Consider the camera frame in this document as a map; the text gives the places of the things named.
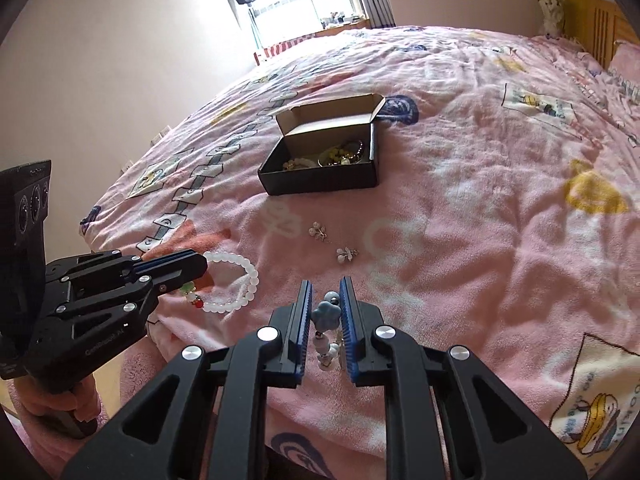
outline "green bead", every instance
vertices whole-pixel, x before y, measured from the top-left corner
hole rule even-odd
[[[183,286],[180,287],[180,292],[183,294],[189,294],[194,290],[196,290],[196,284],[193,282],[185,283]]]

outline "pink bedsheet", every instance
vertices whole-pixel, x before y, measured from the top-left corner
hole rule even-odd
[[[269,197],[257,169],[277,110],[376,92],[380,185]],[[309,40],[257,68],[165,137],[81,226],[92,250],[242,254],[255,300],[230,314],[161,298],[150,335],[232,345],[293,301],[353,278],[421,344],[465,344],[592,474],[640,407],[640,107],[568,43],[449,28]],[[308,235],[325,225],[326,243]],[[339,265],[337,248],[359,255]],[[198,282],[235,299],[225,264]],[[384,478],[382,391],[321,372],[269,394],[267,444],[338,479]]]

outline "human hand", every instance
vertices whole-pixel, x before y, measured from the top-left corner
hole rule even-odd
[[[14,379],[15,390],[24,408],[32,415],[48,415],[50,412],[74,412],[74,417],[87,422],[100,415],[102,409],[95,379],[89,375],[76,384],[70,392],[53,395],[30,376]]]

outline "power outlet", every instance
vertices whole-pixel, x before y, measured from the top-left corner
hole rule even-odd
[[[155,146],[162,138],[171,131],[171,126],[165,126],[153,139],[151,139],[151,145]]]
[[[127,173],[127,170],[128,170],[131,166],[133,166],[133,162],[131,162],[130,160],[128,160],[128,161],[127,161],[127,163],[126,163],[123,167],[121,167],[121,168],[120,168],[120,172],[121,172],[122,174]]]
[[[161,140],[162,140],[162,134],[157,134],[153,139],[151,139],[151,145],[155,146]]]

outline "cardboard box lid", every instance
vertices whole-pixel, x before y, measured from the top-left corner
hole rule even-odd
[[[284,136],[369,124],[385,104],[380,94],[365,94],[298,105],[276,115]]]

